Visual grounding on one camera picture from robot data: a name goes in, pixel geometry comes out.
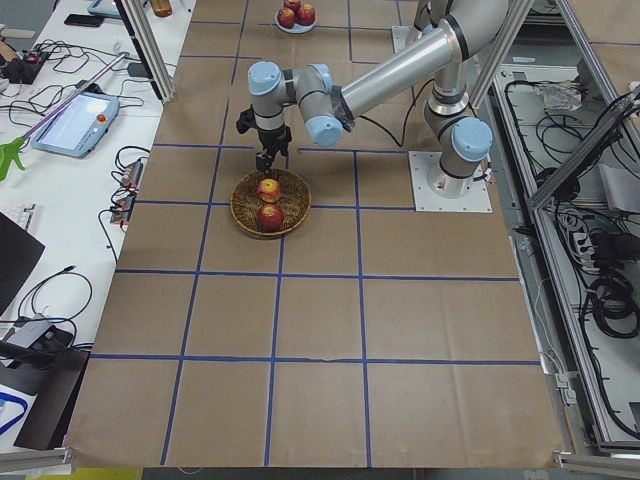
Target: blue object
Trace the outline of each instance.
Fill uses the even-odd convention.
[[[320,115],[307,120],[307,133],[313,143],[321,147],[329,147],[340,141],[343,134],[340,121],[330,115]]]
[[[331,70],[324,63],[314,63],[311,65],[315,68],[322,80],[324,81],[324,91],[327,93],[331,93],[331,89],[333,88],[333,81],[331,80]]]
[[[0,435],[2,435],[4,432],[9,430],[16,423],[18,423],[22,417],[24,417],[24,414],[27,413],[27,409],[29,408],[29,404],[27,403],[26,400],[20,397],[16,397],[9,393],[4,393],[4,392],[0,392],[0,399],[3,402],[3,405],[4,405],[4,402],[12,402],[12,403],[17,403],[22,407],[22,413],[18,414],[16,417],[12,418],[11,420],[9,420],[7,423],[5,423],[0,427]]]
[[[120,101],[116,97],[85,92],[44,124],[32,145],[47,152],[84,157],[107,133],[119,110]]]
[[[282,72],[273,62],[258,62],[249,68],[249,92],[251,95],[266,95],[280,83]]]
[[[493,133],[489,126],[477,118],[466,117],[453,127],[451,143],[456,153],[470,163],[477,163],[489,153]]]

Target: white cable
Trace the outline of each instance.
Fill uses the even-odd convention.
[[[564,362],[562,361],[562,357],[560,357],[560,355],[558,355],[558,352],[556,351],[556,349],[553,346],[553,343],[551,342],[551,337],[549,336],[549,332],[547,331],[547,327],[544,324],[544,321],[542,319],[542,315],[540,315],[540,312],[538,311],[538,304],[540,303],[540,299],[542,298],[542,286],[544,285],[544,282],[546,282],[547,280],[551,280],[550,277],[545,278],[544,280],[542,280],[542,282],[540,282],[540,285],[538,285],[538,294],[536,295],[536,299],[533,302],[533,312],[535,314],[536,320],[538,321],[538,323],[540,324],[540,326],[542,327],[542,332],[544,333],[544,338],[547,341],[547,344],[549,345],[549,351],[551,351],[553,353],[553,355],[558,359],[558,362],[560,362],[560,369],[558,370],[559,373],[564,373],[567,371],[567,368],[564,365]],[[547,354],[546,352],[540,352],[543,355],[546,355],[547,357],[549,357],[549,354]]]
[[[180,470],[185,475],[195,475],[196,473],[200,473],[202,470],[204,470],[204,467],[200,467],[200,468],[196,469],[193,472],[187,472],[187,471],[183,470],[181,467],[178,467],[178,470]]]

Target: gray floor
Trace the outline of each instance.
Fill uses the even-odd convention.
[[[16,50],[28,50],[51,17],[55,0],[0,0],[0,23],[7,28],[34,30],[30,40],[7,39]]]

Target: red apple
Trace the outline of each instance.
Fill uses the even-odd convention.
[[[276,20],[281,27],[291,29],[296,24],[296,12],[290,8],[281,8],[278,10]]]
[[[310,3],[303,3],[296,13],[296,22],[302,26],[311,25],[316,21],[316,9]]]
[[[298,13],[298,10],[300,9],[300,5],[301,5],[300,0],[284,0],[284,6],[286,8],[290,8],[296,13]]]
[[[280,199],[280,184],[273,178],[265,178],[258,184],[256,193],[263,202],[276,203]]]
[[[267,203],[258,210],[258,225],[263,232],[277,232],[282,227],[284,214],[282,209],[272,203]]]

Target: metal base plate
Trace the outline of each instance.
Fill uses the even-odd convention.
[[[411,32],[413,27],[405,26],[393,26],[391,27],[391,36],[393,38],[393,53],[398,53],[404,50],[406,47],[407,35]]]
[[[471,189],[461,198],[444,198],[427,184],[427,172],[440,159],[440,152],[409,152],[411,184],[416,212],[492,213],[489,192],[485,182],[473,182]],[[482,175],[478,167],[474,176]]]

